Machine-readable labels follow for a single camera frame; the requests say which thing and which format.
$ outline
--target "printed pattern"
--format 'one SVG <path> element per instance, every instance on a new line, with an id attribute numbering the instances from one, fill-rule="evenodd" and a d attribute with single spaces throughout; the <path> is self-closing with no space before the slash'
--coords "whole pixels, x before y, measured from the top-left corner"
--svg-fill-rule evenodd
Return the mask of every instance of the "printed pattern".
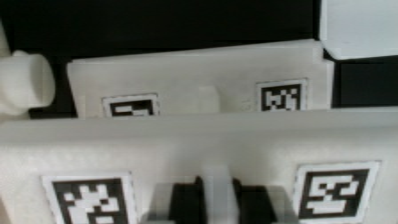
<path id="1" fill-rule="evenodd" d="M 126 189 L 130 184 L 123 183 L 123 178 L 66 179 L 43 178 L 52 209 L 55 216 L 62 217 L 57 223 L 135 224 L 133 201 L 126 198 L 132 189 Z"/>
<path id="2" fill-rule="evenodd" d="M 378 163 L 304 166 L 295 186 L 295 210 L 304 223 L 362 218 Z"/>
<path id="3" fill-rule="evenodd" d="M 258 84 L 259 111 L 306 109 L 307 80 L 288 80 Z"/>
<path id="4" fill-rule="evenodd" d="M 158 115 L 158 96 L 142 94 L 108 97 L 103 99 L 103 108 L 107 117 Z"/>

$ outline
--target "white surface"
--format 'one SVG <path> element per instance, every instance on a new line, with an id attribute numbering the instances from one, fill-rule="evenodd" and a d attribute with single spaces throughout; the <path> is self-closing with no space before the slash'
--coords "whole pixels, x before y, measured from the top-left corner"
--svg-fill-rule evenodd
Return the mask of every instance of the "white surface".
<path id="1" fill-rule="evenodd" d="M 59 199 L 57 199 L 57 194 L 59 192 L 53 189 L 53 182 L 62 182 L 62 181 L 87 181 L 87 180 L 98 180 L 98 179 L 114 179 L 119 178 L 121 179 L 121 183 L 123 183 L 123 198 L 124 198 L 124 204 L 126 204 L 126 216 L 128 216 L 128 223 L 130 224 L 137 224 L 137 212 L 135 212 L 135 200 L 133 200 L 133 188 L 132 188 L 132 178 L 130 178 L 130 173 L 128 172 L 117 172 L 117 173 L 91 173 L 91 174 L 82 174 L 82 173 L 75 173 L 69 174 L 69 176 L 64 174 L 59 174 L 57 176 L 43 176 L 43 185 L 44 185 L 44 189 L 46 189 L 46 197 L 48 197 L 48 201 L 50 201 L 50 206 L 52 206 L 52 212 L 53 212 L 53 219 L 57 224 L 64 224 L 64 219 L 62 219 L 62 213 L 60 213 L 60 206 L 59 206 Z M 82 223 L 89 223 L 89 218 L 87 218 L 87 212 L 94 212 L 92 206 L 96 205 L 96 203 L 100 202 L 101 199 L 108 198 L 108 193 L 107 193 L 107 187 L 100 186 L 98 187 L 98 192 L 91 192 L 89 187 L 80 186 L 80 192 L 82 192 L 82 199 L 76 200 L 76 206 L 69 207 L 69 214 L 71 214 L 71 221 L 75 224 L 82 224 Z M 117 202 L 114 203 L 116 206 L 110 207 L 101 207 L 101 211 L 107 212 L 107 210 L 110 211 L 119 211 L 119 207 L 117 207 Z"/>
<path id="2" fill-rule="evenodd" d="M 238 200 L 227 166 L 203 167 L 208 224 L 238 224 Z"/>
<path id="3" fill-rule="evenodd" d="M 52 68 L 41 55 L 0 58 L 0 112 L 21 115 L 50 105 L 55 95 Z"/>
<path id="4" fill-rule="evenodd" d="M 101 98 L 158 93 L 160 114 L 203 113 L 203 90 L 220 112 L 256 111 L 256 83 L 309 80 L 307 109 L 331 109 L 334 63 L 315 40 L 75 60 L 68 65 L 78 117 L 103 117 Z"/>
<path id="5" fill-rule="evenodd" d="M 226 164 L 245 185 L 293 195 L 300 164 L 380 160 L 364 224 L 396 224 L 398 113 L 281 112 L 9 122 L 0 126 L 0 195 L 12 224 L 52 224 L 39 176 L 130 170 L 139 216 L 155 186 Z"/>
<path id="6" fill-rule="evenodd" d="M 0 57 L 7 57 L 7 56 L 9 56 L 9 44 L 7 44 L 4 25 L 0 20 Z"/>
<path id="7" fill-rule="evenodd" d="M 295 195 L 293 195 L 293 208 L 295 212 L 299 213 L 300 210 L 300 203 L 302 203 L 302 193 L 304 193 L 304 181 L 306 181 L 306 174 L 307 172 L 322 172 L 322 171 L 345 171 L 345 170 L 362 170 L 368 169 L 368 178 L 366 178 L 366 184 L 364 184 L 364 190 L 361 195 L 361 203 L 357 208 L 357 215 L 354 217 L 338 217 L 338 218 L 316 218 L 316 219 L 300 219 L 302 223 L 362 223 L 364 215 L 366 215 L 366 209 L 368 209 L 368 203 L 370 203 L 370 197 L 373 192 L 373 185 L 377 182 L 377 172 L 378 172 L 378 161 L 366 161 L 357 163 L 343 163 L 343 164 L 316 164 L 316 165 L 304 165 L 299 167 L 297 171 L 297 182 L 295 182 Z M 327 190 L 316 189 L 316 181 L 320 183 L 327 183 L 327 190 L 334 189 L 334 185 L 339 182 L 352 181 L 352 175 L 347 176 L 329 176 L 329 177 L 316 177 L 313 179 L 311 183 L 311 192 L 309 196 L 325 196 Z M 350 188 L 341 189 L 339 195 L 350 194 Z M 332 200 L 331 197 L 325 197 L 323 201 L 315 201 L 307 203 L 313 207 L 315 214 L 327 214 L 327 213 L 341 213 L 345 210 L 345 200 Z"/>
<path id="8" fill-rule="evenodd" d="M 398 55 L 398 1 L 323 0 L 320 38 L 336 59 Z"/>

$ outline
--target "white panel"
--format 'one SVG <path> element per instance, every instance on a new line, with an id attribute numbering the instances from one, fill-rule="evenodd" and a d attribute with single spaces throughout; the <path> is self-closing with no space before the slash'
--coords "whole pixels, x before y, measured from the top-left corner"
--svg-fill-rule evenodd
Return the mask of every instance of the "white panel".
<path id="1" fill-rule="evenodd" d="M 323 0 L 320 38 L 336 59 L 398 55 L 398 1 Z"/>
<path id="2" fill-rule="evenodd" d="M 0 126 L 0 194 L 12 224 L 53 224 L 39 176 L 133 172 L 137 215 L 155 186 L 227 164 L 247 185 L 293 196 L 302 164 L 382 161 L 362 224 L 396 223 L 398 113 L 291 112 L 9 122 Z"/>

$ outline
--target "white plastic block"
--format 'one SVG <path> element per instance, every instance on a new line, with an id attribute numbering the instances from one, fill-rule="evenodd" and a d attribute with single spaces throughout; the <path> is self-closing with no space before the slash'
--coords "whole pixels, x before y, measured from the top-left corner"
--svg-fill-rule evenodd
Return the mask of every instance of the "white plastic block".
<path id="1" fill-rule="evenodd" d="M 5 38 L 5 32 L 4 32 L 4 25 L 0 20 L 0 57 L 9 56 L 9 44 L 7 44 L 7 38 Z"/>
<path id="2" fill-rule="evenodd" d="M 398 55 L 398 1 L 323 0 L 320 39 L 332 57 Z"/>
<path id="3" fill-rule="evenodd" d="M 227 167 L 203 167 L 208 224 L 238 224 L 238 200 Z"/>
<path id="4" fill-rule="evenodd" d="M 307 80 L 306 109 L 331 109 L 334 62 L 315 40 L 75 60 L 78 117 L 105 117 L 101 99 L 155 93 L 160 115 L 258 111 L 258 83 Z"/>
<path id="5" fill-rule="evenodd" d="M 0 112 L 21 114 L 46 107 L 55 95 L 55 82 L 48 61 L 41 55 L 16 52 L 0 58 Z"/>
<path id="6" fill-rule="evenodd" d="M 39 178 L 46 173 L 132 171 L 142 217 L 153 208 L 156 185 L 192 183 L 204 164 L 227 164 L 233 177 L 249 186 L 281 186 L 293 199 L 300 165 L 375 160 L 382 165 L 362 224 L 396 223 L 396 133 L 396 112 L 306 111 L 7 122 L 0 125 L 0 195 L 12 224 L 55 223 Z M 169 196 L 155 202 L 158 218 L 167 214 L 167 202 Z"/>

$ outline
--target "cylindrical knob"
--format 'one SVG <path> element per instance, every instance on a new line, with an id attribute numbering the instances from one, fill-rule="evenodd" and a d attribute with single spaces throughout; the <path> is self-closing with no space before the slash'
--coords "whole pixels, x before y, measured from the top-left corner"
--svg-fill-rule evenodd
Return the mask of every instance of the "cylindrical knob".
<path id="1" fill-rule="evenodd" d="M 44 57 L 18 53 L 0 58 L 0 104 L 5 113 L 18 114 L 30 108 L 46 107 L 53 95 L 53 74 Z"/>

